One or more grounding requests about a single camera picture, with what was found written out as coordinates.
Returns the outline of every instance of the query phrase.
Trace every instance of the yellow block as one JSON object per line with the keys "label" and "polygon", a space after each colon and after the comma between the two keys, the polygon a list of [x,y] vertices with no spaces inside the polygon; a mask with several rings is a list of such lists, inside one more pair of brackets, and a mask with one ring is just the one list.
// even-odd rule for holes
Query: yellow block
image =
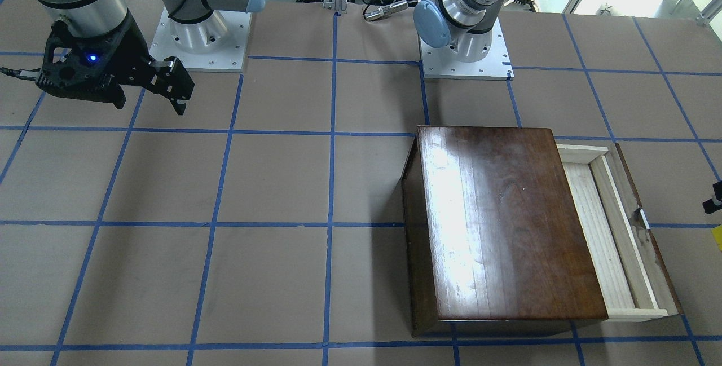
{"label": "yellow block", "polygon": [[712,235],[715,237],[720,250],[722,250],[722,225],[712,229]]}

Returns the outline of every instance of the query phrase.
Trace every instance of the brown wooden cabinet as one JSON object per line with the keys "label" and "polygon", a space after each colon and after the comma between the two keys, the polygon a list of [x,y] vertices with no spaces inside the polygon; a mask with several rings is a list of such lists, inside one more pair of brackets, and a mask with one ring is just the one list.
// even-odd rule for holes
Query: brown wooden cabinet
{"label": "brown wooden cabinet", "polygon": [[629,220],[639,198],[616,152],[557,145],[548,129],[419,127],[402,179],[413,335],[678,313],[652,235]]}

